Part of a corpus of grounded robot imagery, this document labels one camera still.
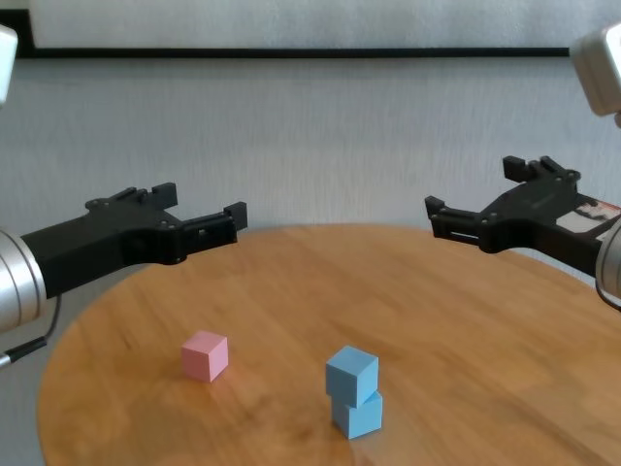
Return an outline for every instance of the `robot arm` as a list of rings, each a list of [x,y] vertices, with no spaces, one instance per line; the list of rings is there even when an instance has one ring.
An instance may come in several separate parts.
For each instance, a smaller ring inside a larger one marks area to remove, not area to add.
[[[49,332],[0,353],[0,368],[47,344],[62,293],[130,265],[179,264],[189,254],[236,243],[247,227],[243,202],[187,221],[165,212],[176,205],[173,183],[151,192],[130,187],[87,202],[85,216],[22,237],[0,230],[0,333],[41,316],[46,300],[57,298]]]
[[[16,52],[16,32],[0,24],[0,107],[2,107],[7,100]]]
[[[549,157],[527,164],[511,156],[503,165],[519,185],[479,213],[425,199],[434,236],[487,253],[538,250],[596,278],[600,293],[621,297],[621,208],[579,193],[580,174]]]
[[[589,106],[600,117],[615,114],[621,127],[621,24],[576,41],[572,62]],[[530,248],[596,279],[604,294],[621,298],[621,209],[580,194],[580,174],[549,157],[528,164],[504,159],[505,177],[519,183],[480,213],[425,200],[434,235],[469,243],[488,253]]]

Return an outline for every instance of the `black frame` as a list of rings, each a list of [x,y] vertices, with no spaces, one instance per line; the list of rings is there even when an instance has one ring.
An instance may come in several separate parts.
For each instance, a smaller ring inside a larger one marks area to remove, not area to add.
[[[17,32],[17,58],[458,58],[562,57],[569,48],[450,49],[38,49],[28,10],[0,9],[0,24]]]

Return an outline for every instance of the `sticker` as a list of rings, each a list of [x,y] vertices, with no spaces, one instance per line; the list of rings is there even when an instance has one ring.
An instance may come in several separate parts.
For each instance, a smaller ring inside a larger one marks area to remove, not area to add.
[[[570,230],[572,233],[586,233],[601,224],[621,215],[621,208],[607,202],[594,201],[584,203],[575,210],[559,217],[556,224]],[[598,240],[605,238],[607,231],[598,236]]]

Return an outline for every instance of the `camera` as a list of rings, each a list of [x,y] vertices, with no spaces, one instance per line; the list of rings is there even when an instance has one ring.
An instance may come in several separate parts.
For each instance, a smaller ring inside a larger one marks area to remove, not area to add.
[[[600,117],[621,112],[621,23],[589,34],[570,56],[591,110]],[[621,116],[616,117],[617,124]]]
[[[0,107],[7,100],[16,52],[17,33],[13,29],[0,25]]]

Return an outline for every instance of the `wood grain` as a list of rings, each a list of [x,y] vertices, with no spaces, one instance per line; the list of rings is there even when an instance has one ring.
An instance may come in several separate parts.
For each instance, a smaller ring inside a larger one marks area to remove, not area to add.
[[[180,346],[229,337],[213,384]],[[379,356],[384,427],[331,424],[325,361]],[[105,294],[53,352],[40,439],[60,465],[621,464],[621,316],[533,259],[403,227],[244,235]]]

